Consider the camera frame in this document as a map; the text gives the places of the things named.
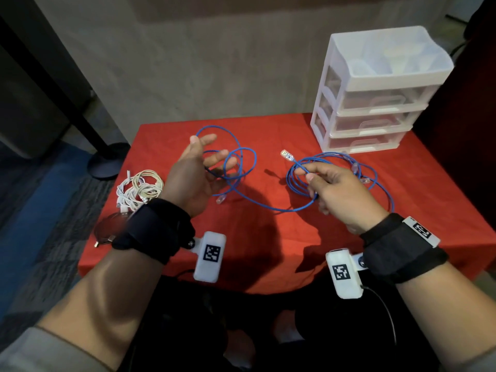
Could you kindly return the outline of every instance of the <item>wrist strap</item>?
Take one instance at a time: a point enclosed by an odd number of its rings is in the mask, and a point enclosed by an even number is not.
[[[363,261],[373,275],[390,283],[409,281],[448,260],[444,250],[432,247],[398,214],[389,214],[361,237]]]
[[[112,247],[116,250],[132,248],[166,264],[180,247],[193,247],[194,236],[188,213],[157,198],[134,212]]]

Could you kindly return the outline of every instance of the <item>gray carpet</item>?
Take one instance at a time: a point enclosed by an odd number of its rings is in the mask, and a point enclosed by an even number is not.
[[[9,209],[0,214],[0,228],[9,226],[9,220],[34,192],[57,153],[55,147],[43,158],[28,161],[0,146],[0,206]],[[0,351],[34,325],[78,281],[79,256],[113,184],[89,175],[81,180],[0,323]]]

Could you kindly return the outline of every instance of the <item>white plastic storage unit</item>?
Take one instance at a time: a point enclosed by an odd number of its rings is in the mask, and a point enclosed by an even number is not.
[[[395,149],[453,62],[421,26],[332,34],[311,126],[322,151]]]

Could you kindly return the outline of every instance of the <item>red tablecloth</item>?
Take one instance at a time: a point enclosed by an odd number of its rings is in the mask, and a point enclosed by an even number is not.
[[[284,177],[291,163],[280,156],[282,149],[297,159],[320,152],[308,125],[307,114],[285,114],[252,118],[188,121],[141,125],[127,155],[116,184],[126,171],[136,174],[153,169],[165,180],[169,168],[189,143],[189,137],[202,126],[224,126],[245,147],[255,149],[257,167],[240,190],[247,196],[278,208],[299,207],[308,199],[292,193]],[[236,144],[226,132],[217,133],[214,149],[234,149]],[[354,157],[374,167],[379,181],[390,191],[396,212],[411,215],[441,239],[451,262],[470,279],[496,257],[496,234],[464,196],[429,151],[410,132],[398,149],[356,154]],[[253,162],[245,154],[245,168]],[[115,186],[100,218],[116,212]],[[387,197],[380,188],[372,192],[384,206]],[[316,206],[296,213],[276,214],[232,193],[221,205],[211,199],[207,210],[193,219],[196,235],[215,231],[227,236],[226,250],[216,286],[248,293],[271,294],[307,285],[326,267],[325,253],[347,247],[361,251],[362,242],[332,216],[324,216]],[[94,248],[90,236],[78,269],[85,275],[109,251],[110,245]],[[196,255],[180,250],[164,268],[175,275],[195,267]],[[192,280],[190,274],[182,279]]]

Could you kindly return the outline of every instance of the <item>black pole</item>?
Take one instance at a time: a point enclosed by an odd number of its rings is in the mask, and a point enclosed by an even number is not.
[[[97,153],[88,163],[90,175],[97,179],[111,179],[120,171],[122,162],[129,150],[129,144],[116,143],[107,145],[102,137],[84,118],[80,110],[72,103],[59,85],[28,48],[17,37],[3,18],[0,17],[0,45],[31,77],[48,98],[62,111],[69,122],[93,145]]]

